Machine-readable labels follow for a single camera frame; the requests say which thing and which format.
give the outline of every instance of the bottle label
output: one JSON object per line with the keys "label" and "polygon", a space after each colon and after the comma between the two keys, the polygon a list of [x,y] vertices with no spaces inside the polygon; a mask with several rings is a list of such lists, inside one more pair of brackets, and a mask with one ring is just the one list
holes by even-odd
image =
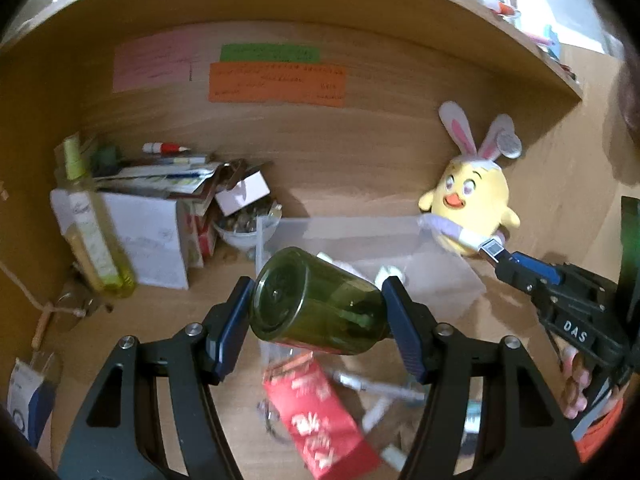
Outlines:
{"label": "bottle label", "polygon": [[121,286],[122,280],[118,274],[118,269],[113,263],[104,235],[100,231],[89,194],[87,192],[71,193],[69,200],[74,221],[78,226],[82,241],[89,254],[89,259],[94,265],[98,276],[100,276],[105,285]]}

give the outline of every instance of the plush toy eye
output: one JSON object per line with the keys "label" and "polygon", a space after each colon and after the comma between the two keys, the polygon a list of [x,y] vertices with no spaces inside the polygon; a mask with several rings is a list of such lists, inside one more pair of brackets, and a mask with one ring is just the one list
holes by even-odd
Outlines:
{"label": "plush toy eye", "polygon": [[469,196],[475,191],[475,189],[476,183],[473,180],[465,180],[465,183],[462,185],[462,194],[465,196]]}

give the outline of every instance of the plush toy arm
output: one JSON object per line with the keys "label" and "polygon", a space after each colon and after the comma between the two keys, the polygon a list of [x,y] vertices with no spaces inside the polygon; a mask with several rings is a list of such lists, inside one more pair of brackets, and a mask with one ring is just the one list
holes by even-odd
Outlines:
{"label": "plush toy arm", "polygon": [[506,208],[504,213],[502,213],[500,223],[507,229],[517,229],[520,227],[520,218],[518,218],[518,215],[516,215],[513,209]]}
{"label": "plush toy arm", "polygon": [[418,200],[418,207],[420,208],[420,211],[428,211],[429,209],[431,209],[431,204],[433,204],[434,192],[435,189],[432,189],[431,191],[427,191],[420,197],[420,200]]}

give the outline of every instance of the plush toy face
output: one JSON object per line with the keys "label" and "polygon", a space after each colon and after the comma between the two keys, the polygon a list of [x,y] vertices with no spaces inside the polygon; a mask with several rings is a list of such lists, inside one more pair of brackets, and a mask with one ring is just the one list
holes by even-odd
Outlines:
{"label": "plush toy face", "polygon": [[490,237],[507,209],[509,188],[500,169],[453,160],[433,193],[431,212]]}

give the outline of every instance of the bowl of small items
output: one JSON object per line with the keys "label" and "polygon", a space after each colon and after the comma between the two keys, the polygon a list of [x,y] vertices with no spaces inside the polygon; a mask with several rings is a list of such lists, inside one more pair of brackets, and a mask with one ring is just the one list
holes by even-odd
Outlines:
{"label": "bowl of small items", "polygon": [[271,196],[265,196],[232,215],[213,222],[212,225],[226,243],[246,253],[247,257],[253,260],[255,246],[258,243],[258,216],[267,217],[264,238],[268,240],[273,236],[282,218],[282,206]]}

